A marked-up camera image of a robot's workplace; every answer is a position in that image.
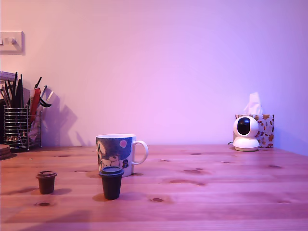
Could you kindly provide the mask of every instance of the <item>camera lens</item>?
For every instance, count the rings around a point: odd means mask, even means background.
[[[250,132],[250,119],[246,117],[239,119],[237,130],[241,135],[247,135]]]

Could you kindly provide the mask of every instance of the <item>tissue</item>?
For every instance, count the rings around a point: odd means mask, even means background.
[[[246,115],[260,115],[263,113],[260,97],[257,92],[250,94],[249,103],[247,104],[246,108],[244,108],[244,113]]]

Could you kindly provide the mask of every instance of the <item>wooden coaster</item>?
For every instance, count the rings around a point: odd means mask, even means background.
[[[9,145],[0,144],[0,153],[7,151],[9,149],[10,149]]]
[[[7,151],[1,151],[0,152],[0,155],[6,155],[6,154],[9,154],[9,153],[11,153],[11,151],[10,151],[10,149],[9,150],[7,150]]]
[[[0,160],[9,158],[9,157],[11,157],[11,156],[12,156],[12,153],[9,153],[9,154],[6,154],[6,155],[0,155]]]

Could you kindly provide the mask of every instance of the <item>cartoon print on mug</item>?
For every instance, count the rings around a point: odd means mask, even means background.
[[[126,159],[131,153],[131,141],[126,141],[126,138],[116,140],[98,140],[97,152],[99,171],[106,166],[121,167],[121,160]]]
[[[99,168],[99,171],[102,170],[104,164],[102,162],[102,157],[103,156],[106,156],[106,152],[105,152],[105,148],[103,146],[103,144],[101,142],[97,142],[96,143],[96,151],[97,151],[97,159],[98,159],[98,168]]]
[[[119,161],[118,155],[113,155],[113,156],[109,157],[109,160],[110,160],[110,166],[120,167],[120,161]]]
[[[125,159],[125,160],[123,160],[123,162],[122,162],[122,168],[127,168],[129,165],[128,165],[128,160],[127,159]]]

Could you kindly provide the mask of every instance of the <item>mug handle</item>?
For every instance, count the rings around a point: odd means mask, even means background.
[[[143,141],[135,141],[134,143],[133,143],[133,145],[136,145],[136,144],[141,144],[144,148],[145,148],[145,156],[144,156],[144,158],[140,161],[140,162],[134,162],[134,161],[132,161],[131,163],[133,164],[133,165],[139,165],[139,164],[142,164],[145,160],[146,160],[146,158],[148,157],[148,155],[149,155],[149,148],[148,148],[148,146],[146,145],[146,143],[145,142],[143,142]]]

